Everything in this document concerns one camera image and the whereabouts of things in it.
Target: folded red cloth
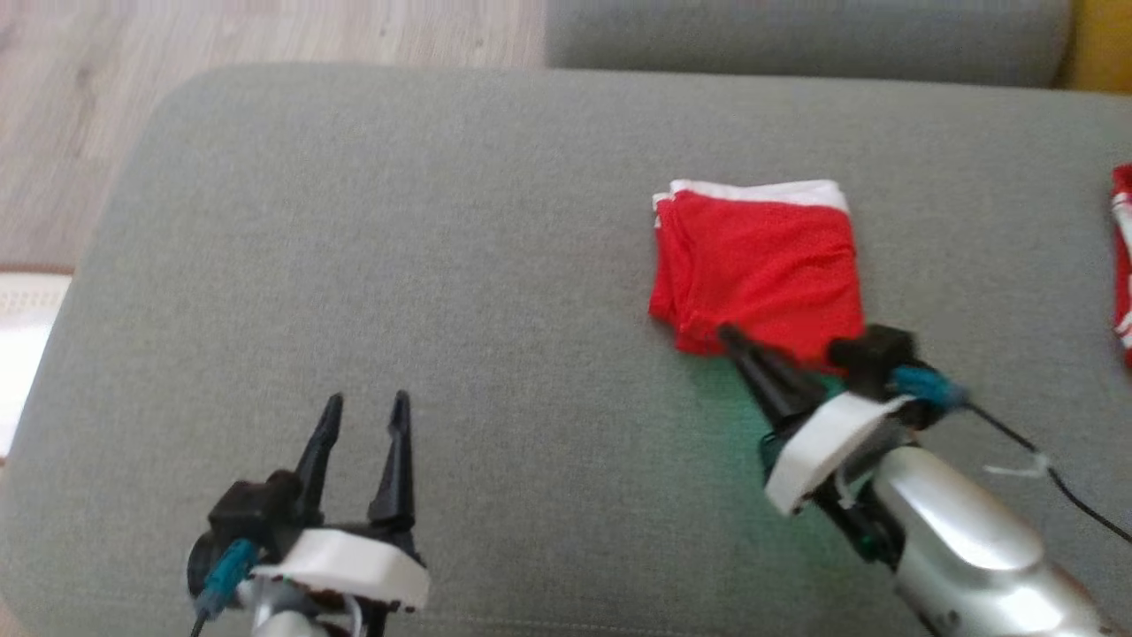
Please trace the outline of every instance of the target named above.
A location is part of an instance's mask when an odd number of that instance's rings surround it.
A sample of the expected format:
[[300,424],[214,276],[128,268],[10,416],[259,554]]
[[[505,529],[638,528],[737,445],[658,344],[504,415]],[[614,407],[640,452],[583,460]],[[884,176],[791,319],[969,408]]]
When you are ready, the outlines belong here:
[[1132,163],[1113,170],[1113,217],[1116,221],[1116,336],[1124,363],[1132,368]]
[[653,201],[649,312],[676,329],[678,350],[720,354],[715,332],[735,324],[822,369],[830,341],[864,332],[852,227],[835,182],[677,180]]

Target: folded red garment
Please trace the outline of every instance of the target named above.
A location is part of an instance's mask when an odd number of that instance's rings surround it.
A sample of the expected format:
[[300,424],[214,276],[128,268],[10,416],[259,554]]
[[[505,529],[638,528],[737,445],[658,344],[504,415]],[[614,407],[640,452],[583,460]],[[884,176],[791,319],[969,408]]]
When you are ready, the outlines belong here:
[[653,200],[649,312],[676,329],[678,350],[720,354],[715,332],[735,324],[822,369],[830,341],[864,332],[852,227],[835,182],[678,180]]
[[1124,363],[1132,368],[1132,163],[1113,170],[1113,217],[1116,221],[1116,336]]

